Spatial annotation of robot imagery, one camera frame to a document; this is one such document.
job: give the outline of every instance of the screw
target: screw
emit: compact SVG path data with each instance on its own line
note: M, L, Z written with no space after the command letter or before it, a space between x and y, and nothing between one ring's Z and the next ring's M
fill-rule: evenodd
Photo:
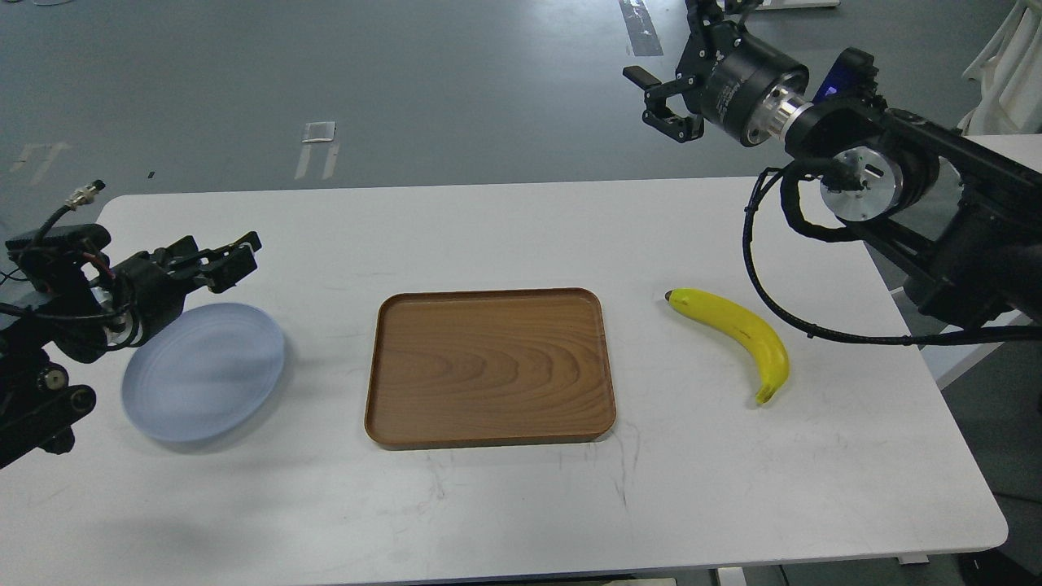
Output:
M97 398L94 393L85 389L80 389L69 397L69 402L72 404L72 408L77 413L86 413L94 409L95 404L97 404Z
M60 368L51 368L43 373L41 383L49 391L60 391L69 384L69 374Z

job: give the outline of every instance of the banana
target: banana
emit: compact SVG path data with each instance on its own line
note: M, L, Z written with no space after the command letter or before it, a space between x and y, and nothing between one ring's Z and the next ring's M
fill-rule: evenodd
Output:
M674 289L666 300L680 315L715 327L749 350L760 370L756 402L764 405L789 377L789 352L766 321L738 303L699 289Z

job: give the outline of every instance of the plate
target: plate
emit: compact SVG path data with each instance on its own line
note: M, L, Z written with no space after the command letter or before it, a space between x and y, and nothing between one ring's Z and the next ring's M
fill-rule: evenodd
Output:
M268 314L242 303L203 306L134 352L123 376L123 409L154 439L209 439L264 404L284 359L282 332Z

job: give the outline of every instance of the wood grain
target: wood grain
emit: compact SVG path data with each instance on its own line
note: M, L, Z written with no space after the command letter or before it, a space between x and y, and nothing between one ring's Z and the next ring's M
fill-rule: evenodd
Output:
M585 289L416 293L380 308L366 431L393 448L589 441L615 422Z

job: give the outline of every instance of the metal connector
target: metal connector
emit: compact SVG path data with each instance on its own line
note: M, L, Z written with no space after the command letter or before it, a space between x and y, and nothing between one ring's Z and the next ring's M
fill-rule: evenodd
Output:
M72 192L72 195L70 195L69 199L66 200L66 205L69 206L70 210L75 210L80 205L94 203L94 197L103 189L105 189L104 181L101 179L95 179L93 182Z

